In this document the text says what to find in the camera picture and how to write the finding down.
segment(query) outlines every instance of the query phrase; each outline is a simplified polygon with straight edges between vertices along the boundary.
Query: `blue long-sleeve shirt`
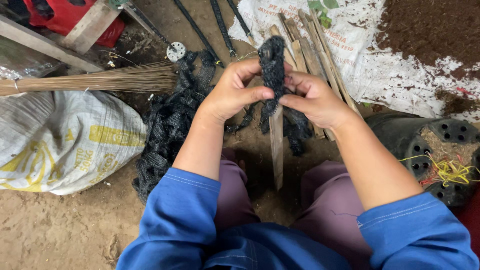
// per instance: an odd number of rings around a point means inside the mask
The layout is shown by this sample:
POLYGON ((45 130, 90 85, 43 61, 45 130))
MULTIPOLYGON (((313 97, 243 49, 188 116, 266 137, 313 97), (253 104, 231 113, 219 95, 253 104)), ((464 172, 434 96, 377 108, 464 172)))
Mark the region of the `blue long-sleeve shirt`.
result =
MULTIPOLYGON (((220 183, 169 169, 148 197, 140 232, 117 269, 349 269, 347 261, 304 233, 254 223, 217 234, 220 183)), ((374 269, 479 269, 466 228, 429 193, 358 217, 374 269)))

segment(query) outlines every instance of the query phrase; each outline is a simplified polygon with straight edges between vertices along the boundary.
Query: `broom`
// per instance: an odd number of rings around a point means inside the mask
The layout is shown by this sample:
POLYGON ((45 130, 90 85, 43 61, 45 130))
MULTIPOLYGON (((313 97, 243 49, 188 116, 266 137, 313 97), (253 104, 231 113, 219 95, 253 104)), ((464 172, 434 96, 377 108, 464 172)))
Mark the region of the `broom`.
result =
POLYGON ((0 80, 0 96, 56 90, 112 90, 163 94, 173 89, 176 77, 170 62, 163 61, 91 74, 0 80))

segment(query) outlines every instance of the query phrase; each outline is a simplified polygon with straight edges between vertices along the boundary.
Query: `dried stems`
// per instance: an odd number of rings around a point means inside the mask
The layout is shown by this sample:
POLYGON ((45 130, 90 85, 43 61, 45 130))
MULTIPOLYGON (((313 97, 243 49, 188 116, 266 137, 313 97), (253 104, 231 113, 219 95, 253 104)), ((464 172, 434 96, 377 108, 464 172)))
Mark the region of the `dried stems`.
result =
POLYGON ((22 80, 0 80, 0 95, 55 90, 115 90, 160 94, 175 86, 176 74, 167 61, 92 74, 22 80))

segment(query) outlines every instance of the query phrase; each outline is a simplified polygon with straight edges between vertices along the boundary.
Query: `black plastic pot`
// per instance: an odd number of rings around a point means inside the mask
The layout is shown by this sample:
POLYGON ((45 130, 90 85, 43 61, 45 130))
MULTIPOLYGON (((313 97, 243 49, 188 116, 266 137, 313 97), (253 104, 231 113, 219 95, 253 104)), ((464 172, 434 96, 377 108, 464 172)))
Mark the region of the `black plastic pot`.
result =
MULTIPOLYGON (((420 135, 424 127, 433 131, 442 142, 467 144, 480 141, 477 128, 468 122, 455 119, 417 118, 406 114, 377 114, 365 121, 380 142, 399 160, 427 152, 433 153, 431 147, 420 135)), ((420 179, 432 166, 432 161, 423 156, 402 161, 402 164, 417 179, 420 179)), ((472 156, 472 165, 480 168, 480 148, 472 156)), ((470 177, 480 179, 477 172, 472 173, 470 177)), ((470 182, 468 185, 450 184, 448 187, 444 187, 442 183, 438 182, 428 186, 426 190, 447 206, 461 206, 471 198, 476 187, 476 182, 470 182)))

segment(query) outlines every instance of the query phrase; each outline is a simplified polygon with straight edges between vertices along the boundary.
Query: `yellow raffia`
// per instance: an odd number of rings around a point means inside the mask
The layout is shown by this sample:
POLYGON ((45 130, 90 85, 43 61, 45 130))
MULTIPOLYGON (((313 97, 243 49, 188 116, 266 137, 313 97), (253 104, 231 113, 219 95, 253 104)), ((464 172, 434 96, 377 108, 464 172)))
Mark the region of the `yellow raffia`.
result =
POLYGON ((443 182, 443 186, 449 186, 449 182, 453 183, 458 183, 458 184, 469 184, 470 181, 473 182, 480 182, 480 180, 473 180, 473 179, 468 179, 467 176, 470 172, 472 172, 470 169, 474 168, 475 170, 480 173, 480 170, 475 167, 475 166, 463 166, 459 161, 456 160, 442 160, 442 161, 435 161, 433 158, 429 155, 418 155, 414 156, 411 158, 406 158, 402 159, 399 161, 405 161, 409 159, 414 159, 418 157, 428 157, 432 163, 435 165, 436 169, 435 172, 437 175, 440 177, 438 178, 433 178, 435 181, 441 181, 443 182))

